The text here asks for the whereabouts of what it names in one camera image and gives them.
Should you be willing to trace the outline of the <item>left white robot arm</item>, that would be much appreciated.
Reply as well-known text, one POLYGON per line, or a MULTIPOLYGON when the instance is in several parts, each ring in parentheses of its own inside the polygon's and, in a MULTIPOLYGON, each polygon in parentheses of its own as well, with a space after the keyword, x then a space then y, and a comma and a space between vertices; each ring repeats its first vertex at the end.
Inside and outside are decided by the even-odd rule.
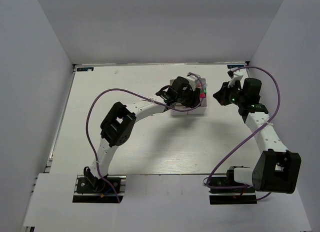
POLYGON ((161 88, 154 98, 139 95, 140 101, 131 105, 116 102, 100 124, 99 148, 93 148, 94 161, 85 167, 83 174, 94 192, 99 192, 113 184, 107 180, 109 166, 119 146, 130 137, 135 123, 169 110, 179 112, 176 105, 185 107, 189 112, 200 107, 203 99, 200 97, 204 84, 199 75, 189 73, 186 77, 177 77, 171 85, 161 88))

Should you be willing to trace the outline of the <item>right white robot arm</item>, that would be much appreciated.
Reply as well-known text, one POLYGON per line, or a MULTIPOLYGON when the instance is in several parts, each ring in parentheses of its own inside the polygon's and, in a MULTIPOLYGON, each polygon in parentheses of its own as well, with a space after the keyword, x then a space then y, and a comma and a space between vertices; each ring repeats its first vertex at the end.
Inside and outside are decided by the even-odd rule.
POLYGON ((253 133, 260 151, 255 167, 233 166, 227 172, 226 187, 236 192, 243 185, 256 191, 292 194, 295 191, 301 166, 298 153, 289 151, 282 143, 271 122, 265 105, 260 103, 262 82, 246 78, 224 82, 213 97, 222 105, 234 104, 244 123, 253 133))

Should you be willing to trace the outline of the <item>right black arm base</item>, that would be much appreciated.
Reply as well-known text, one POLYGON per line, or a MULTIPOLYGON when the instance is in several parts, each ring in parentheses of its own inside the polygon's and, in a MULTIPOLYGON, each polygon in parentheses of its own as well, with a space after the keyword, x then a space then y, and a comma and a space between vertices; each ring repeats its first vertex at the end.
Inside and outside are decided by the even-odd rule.
MULTIPOLYGON (((226 175, 213 176, 209 185, 215 187, 240 186, 239 183, 228 182, 226 175)), ((209 203, 211 205, 257 204, 257 197, 252 187, 240 189, 209 189, 209 203)))

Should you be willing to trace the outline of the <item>white boxed eraser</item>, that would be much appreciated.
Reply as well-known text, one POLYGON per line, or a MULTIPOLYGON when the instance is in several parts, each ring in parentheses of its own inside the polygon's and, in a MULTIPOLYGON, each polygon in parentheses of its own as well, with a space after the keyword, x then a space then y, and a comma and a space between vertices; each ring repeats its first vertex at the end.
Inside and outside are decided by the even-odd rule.
POLYGON ((184 107, 184 106, 179 106, 179 107, 175 107, 177 110, 185 110, 185 109, 187 109, 186 107, 184 107))

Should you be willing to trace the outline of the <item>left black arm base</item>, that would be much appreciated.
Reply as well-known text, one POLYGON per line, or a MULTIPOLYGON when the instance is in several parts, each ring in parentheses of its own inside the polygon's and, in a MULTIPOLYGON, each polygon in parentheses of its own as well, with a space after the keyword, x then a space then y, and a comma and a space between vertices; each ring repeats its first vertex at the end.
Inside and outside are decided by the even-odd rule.
MULTIPOLYGON (((115 188, 119 201, 121 202, 125 195, 126 176, 108 176, 107 180, 115 188)), ((111 186, 104 180, 102 180, 95 189, 84 175, 78 175, 72 202, 117 204, 118 200, 111 186)))

